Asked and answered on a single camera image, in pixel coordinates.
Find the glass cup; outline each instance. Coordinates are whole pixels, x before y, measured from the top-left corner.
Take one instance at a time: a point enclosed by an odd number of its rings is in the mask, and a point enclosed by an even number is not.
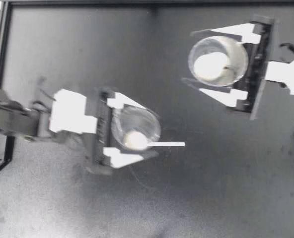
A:
[[[226,36],[212,36],[193,46],[188,65],[200,82],[210,86],[228,86],[244,76],[248,56],[241,42]]]
[[[155,114],[137,107],[117,110],[112,119],[112,134],[126,149],[142,151],[160,138],[160,124]]]

